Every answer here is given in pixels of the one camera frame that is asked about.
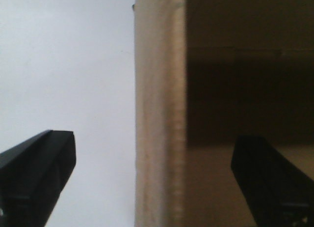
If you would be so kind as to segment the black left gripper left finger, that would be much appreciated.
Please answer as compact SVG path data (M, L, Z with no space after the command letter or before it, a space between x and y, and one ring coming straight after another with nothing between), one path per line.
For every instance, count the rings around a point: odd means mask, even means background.
M72 131L43 131L0 154L0 225L44 227L76 165Z

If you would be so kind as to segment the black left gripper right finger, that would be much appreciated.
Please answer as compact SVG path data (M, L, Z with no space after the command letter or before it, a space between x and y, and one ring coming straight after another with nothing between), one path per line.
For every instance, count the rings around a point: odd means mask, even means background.
M314 225L314 181L265 138L239 136L231 169L257 226Z

